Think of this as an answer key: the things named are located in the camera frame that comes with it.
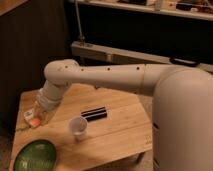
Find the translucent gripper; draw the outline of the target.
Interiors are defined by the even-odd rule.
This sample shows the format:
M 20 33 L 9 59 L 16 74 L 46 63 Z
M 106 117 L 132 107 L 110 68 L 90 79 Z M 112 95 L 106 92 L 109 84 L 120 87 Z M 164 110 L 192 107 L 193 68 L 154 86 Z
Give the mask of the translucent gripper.
M 54 116 L 53 110 L 45 110 L 37 101 L 34 102 L 33 107 L 29 110 L 33 111 L 33 118 L 41 119 L 41 125 L 47 124 Z

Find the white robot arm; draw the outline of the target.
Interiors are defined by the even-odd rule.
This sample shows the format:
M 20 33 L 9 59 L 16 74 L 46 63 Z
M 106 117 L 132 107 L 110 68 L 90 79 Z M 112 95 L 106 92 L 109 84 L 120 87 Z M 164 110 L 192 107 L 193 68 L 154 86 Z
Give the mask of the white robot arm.
M 74 83 L 153 98 L 153 170 L 213 171 L 213 75 L 166 64 L 81 66 L 56 60 L 44 69 L 33 114 L 59 106 Z

